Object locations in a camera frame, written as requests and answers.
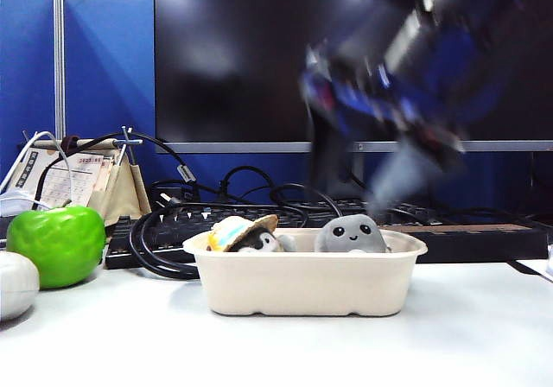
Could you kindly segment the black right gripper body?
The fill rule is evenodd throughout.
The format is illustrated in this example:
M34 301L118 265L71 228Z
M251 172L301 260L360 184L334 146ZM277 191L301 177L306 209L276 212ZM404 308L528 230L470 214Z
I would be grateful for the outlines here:
M408 140L432 162L464 152L457 118L467 47L457 40L309 46L300 89L349 143L371 130Z

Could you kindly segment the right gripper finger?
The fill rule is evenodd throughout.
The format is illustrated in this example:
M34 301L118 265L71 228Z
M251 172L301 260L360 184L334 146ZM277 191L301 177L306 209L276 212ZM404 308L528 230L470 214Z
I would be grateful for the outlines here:
M432 177L432 160L412 141L402 141L398 150L377 168L366 193L368 214L383 214L425 186Z
M353 181L349 143L314 105L308 107L311 120L311 146L308 178L311 184Z

